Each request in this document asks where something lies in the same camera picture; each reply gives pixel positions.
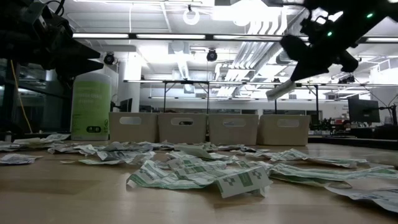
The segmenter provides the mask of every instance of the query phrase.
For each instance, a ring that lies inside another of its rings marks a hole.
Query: table
[[[284,151],[290,147],[265,147]],[[309,144],[295,147],[312,156],[364,158],[398,165],[395,151]],[[237,195],[222,199],[216,186],[164,190],[126,185],[138,166],[61,164],[81,155],[43,155],[27,166],[0,167],[0,223],[397,223],[396,213],[363,204],[323,188],[273,180],[267,198]],[[164,157],[164,152],[157,155]],[[310,166],[296,162],[295,166]],[[357,189],[397,187],[398,180],[349,181]]]

